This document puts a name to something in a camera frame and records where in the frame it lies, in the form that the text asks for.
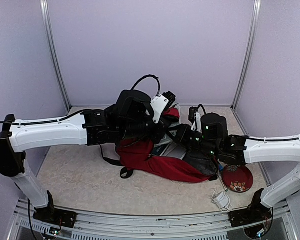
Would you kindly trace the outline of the grey barcode book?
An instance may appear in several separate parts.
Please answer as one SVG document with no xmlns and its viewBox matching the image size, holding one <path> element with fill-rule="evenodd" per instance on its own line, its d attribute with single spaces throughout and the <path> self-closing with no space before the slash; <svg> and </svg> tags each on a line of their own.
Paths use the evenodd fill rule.
<svg viewBox="0 0 300 240">
<path fill-rule="evenodd" d="M 153 146 L 151 155 L 157 157 L 171 157 L 183 160 L 187 154 L 187 149 L 175 143 L 168 135 Z"/>
</svg>

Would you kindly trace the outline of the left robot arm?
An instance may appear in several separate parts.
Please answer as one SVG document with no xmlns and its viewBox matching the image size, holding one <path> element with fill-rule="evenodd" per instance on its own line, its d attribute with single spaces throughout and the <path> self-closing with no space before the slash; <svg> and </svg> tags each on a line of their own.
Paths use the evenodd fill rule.
<svg viewBox="0 0 300 240">
<path fill-rule="evenodd" d="M 0 174 L 11 178 L 29 202 L 47 221 L 60 218 L 52 194 L 33 174 L 27 150 L 63 146 L 96 146 L 121 140 L 160 141 L 170 123 L 164 113 L 175 102 L 172 92 L 158 91 L 154 97 L 132 87 L 123 90 L 116 103 L 106 109 L 83 109 L 70 115 L 37 120 L 7 115 L 0 122 Z"/>
</svg>

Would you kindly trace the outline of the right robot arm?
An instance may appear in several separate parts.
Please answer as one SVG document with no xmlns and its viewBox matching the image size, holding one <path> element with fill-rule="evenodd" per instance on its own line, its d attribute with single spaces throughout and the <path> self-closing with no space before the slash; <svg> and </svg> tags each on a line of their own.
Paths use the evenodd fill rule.
<svg viewBox="0 0 300 240">
<path fill-rule="evenodd" d="M 179 124 L 175 141 L 188 150 L 215 156 L 227 165 L 245 166 L 263 162 L 295 162 L 296 167 L 267 188 L 258 190 L 246 210 L 246 218 L 256 222 L 278 202 L 300 191 L 300 134 L 288 137 L 229 135 L 227 120 L 208 113 L 192 125 Z"/>
</svg>

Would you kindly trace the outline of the red student backpack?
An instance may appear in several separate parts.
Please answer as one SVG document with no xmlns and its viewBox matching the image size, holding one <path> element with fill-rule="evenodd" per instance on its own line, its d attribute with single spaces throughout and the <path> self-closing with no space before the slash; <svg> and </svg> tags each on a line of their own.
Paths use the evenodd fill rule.
<svg viewBox="0 0 300 240">
<path fill-rule="evenodd" d="M 161 120 L 169 120 L 172 124 L 180 120 L 180 112 L 176 107 L 163 112 Z M 115 139 L 116 153 L 119 160 L 105 157 L 104 160 L 121 167 L 122 179 L 130 178 L 135 170 L 144 171 L 165 179 L 186 183 L 201 183 L 217 179 L 218 162 L 215 157 L 187 149 L 183 160 L 174 157 L 154 156 L 151 151 L 154 143 L 150 139 L 153 122 L 126 122 L 120 127 L 120 134 Z"/>
</svg>

